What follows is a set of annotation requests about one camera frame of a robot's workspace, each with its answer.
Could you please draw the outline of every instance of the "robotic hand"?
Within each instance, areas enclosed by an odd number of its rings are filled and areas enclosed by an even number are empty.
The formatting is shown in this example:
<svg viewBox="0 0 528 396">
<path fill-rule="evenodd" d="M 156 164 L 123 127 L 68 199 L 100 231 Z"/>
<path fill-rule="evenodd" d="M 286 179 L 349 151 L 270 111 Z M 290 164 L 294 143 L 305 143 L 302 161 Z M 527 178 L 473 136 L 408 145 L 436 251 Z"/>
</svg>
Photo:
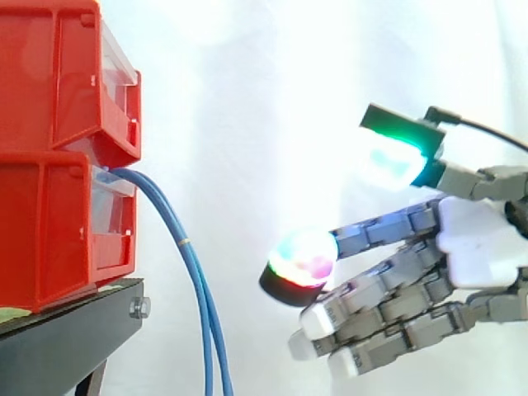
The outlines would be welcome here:
<svg viewBox="0 0 528 396">
<path fill-rule="evenodd" d="M 404 140 L 421 139 L 421 154 L 434 153 L 412 183 L 444 195 L 329 233 L 337 260 L 404 241 L 392 257 L 330 291 L 323 289 L 329 271 L 309 287 L 291 279 L 280 283 L 274 274 L 281 272 L 273 268 L 262 274 L 268 294 L 305 307 L 301 329 L 289 341 L 292 356 L 329 355 L 334 378 L 362 375 L 468 332 L 476 322 L 528 319 L 528 168 L 471 172 L 442 162 L 437 156 L 442 133 L 436 127 L 464 122 L 436 108 L 427 114 L 425 120 L 410 121 L 371 105 L 362 124 L 378 133 L 382 125 L 381 133 L 391 139 L 396 130 L 398 137 L 405 134 L 403 124 L 411 125 L 414 131 Z M 430 132 L 436 137 L 432 149 Z M 321 257 L 315 261 L 320 274 Z M 300 268 L 313 274 L 305 264 Z M 456 289 L 482 291 L 465 302 L 444 302 Z"/>
</svg>

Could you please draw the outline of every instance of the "cable connector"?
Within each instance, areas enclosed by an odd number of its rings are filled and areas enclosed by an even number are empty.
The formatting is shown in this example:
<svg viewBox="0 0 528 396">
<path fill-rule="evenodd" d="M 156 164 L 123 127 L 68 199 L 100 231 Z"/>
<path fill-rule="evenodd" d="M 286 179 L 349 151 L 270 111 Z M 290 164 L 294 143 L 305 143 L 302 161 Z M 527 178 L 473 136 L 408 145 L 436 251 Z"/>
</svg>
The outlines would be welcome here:
<svg viewBox="0 0 528 396">
<path fill-rule="evenodd" d="M 430 121 L 436 125 L 440 124 L 441 122 L 458 125 L 462 121 L 462 116 L 452 111 L 441 109 L 440 107 L 430 106 L 427 109 L 424 120 Z"/>
</svg>

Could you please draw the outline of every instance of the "red storage drawer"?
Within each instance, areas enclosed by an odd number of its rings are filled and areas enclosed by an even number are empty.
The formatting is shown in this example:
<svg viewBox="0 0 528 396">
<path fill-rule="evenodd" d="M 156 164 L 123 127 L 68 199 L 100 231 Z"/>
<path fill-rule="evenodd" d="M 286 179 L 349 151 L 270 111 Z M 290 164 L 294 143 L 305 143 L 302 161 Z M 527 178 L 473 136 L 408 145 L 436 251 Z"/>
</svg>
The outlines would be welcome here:
<svg viewBox="0 0 528 396">
<path fill-rule="evenodd" d="M 0 307 L 39 312 L 134 270 L 135 187 L 83 153 L 0 153 Z"/>
<path fill-rule="evenodd" d="M 0 152 L 139 160 L 141 77 L 96 0 L 1 0 L 0 37 Z"/>
</svg>

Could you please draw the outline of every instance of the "white fabric background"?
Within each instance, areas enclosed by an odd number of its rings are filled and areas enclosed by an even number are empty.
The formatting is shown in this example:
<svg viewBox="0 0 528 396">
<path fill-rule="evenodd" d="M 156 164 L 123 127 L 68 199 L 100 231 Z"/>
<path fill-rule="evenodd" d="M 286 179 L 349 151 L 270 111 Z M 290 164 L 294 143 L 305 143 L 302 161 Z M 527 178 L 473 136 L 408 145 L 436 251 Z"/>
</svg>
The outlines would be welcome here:
<svg viewBox="0 0 528 396">
<path fill-rule="evenodd" d="M 101 0 L 144 76 L 144 159 L 194 241 L 216 298 L 238 396 L 526 394 L 528 327 L 481 324 L 345 384 L 292 361 L 298 311 L 264 295 L 266 255 L 301 225 L 337 227 L 426 194 L 356 180 L 347 148 L 370 101 L 413 117 L 435 104 L 528 139 L 528 3 L 515 0 Z M 526 163 L 450 130 L 445 156 Z M 342 264 L 340 279 L 381 249 Z M 203 394 L 191 283 L 139 202 L 138 270 L 153 299 L 109 361 L 104 396 Z"/>
</svg>

